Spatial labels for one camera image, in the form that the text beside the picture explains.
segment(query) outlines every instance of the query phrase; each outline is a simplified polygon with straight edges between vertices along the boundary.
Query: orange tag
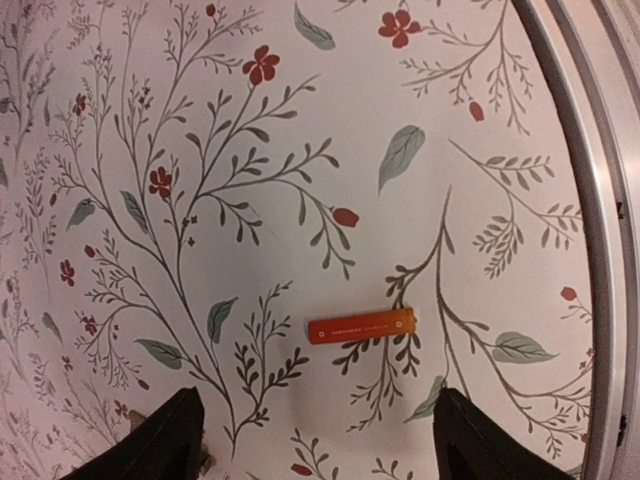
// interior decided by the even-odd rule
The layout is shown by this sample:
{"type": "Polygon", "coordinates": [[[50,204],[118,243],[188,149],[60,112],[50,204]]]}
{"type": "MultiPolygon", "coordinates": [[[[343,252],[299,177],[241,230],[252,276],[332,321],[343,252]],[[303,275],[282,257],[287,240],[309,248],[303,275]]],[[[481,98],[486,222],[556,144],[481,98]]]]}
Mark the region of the orange tag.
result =
{"type": "Polygon", "coordinates": [[[312,345],[357,342],[367,338],[413,333],[415,330],[413,309],[405,308],[331,320],[314,320],[309,322],[309,340],[312,345]]]}

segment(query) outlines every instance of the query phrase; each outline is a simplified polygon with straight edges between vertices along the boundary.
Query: floral wallpaper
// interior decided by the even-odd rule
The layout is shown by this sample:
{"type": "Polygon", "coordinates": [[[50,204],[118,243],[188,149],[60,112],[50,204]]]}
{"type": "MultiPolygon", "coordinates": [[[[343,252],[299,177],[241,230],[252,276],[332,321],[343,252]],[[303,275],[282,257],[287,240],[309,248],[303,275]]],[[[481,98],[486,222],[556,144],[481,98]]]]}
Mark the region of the floral wallpaper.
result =
{"type": "Polygon", "coordinates": [[[507,0],[2,15],[2,478],[61,478],[192,385],[208,478],[438,478],[444,385],[579,473],[582,216],[507,0]],[[415,334],[306,337],[408,306],[415,334]]]}

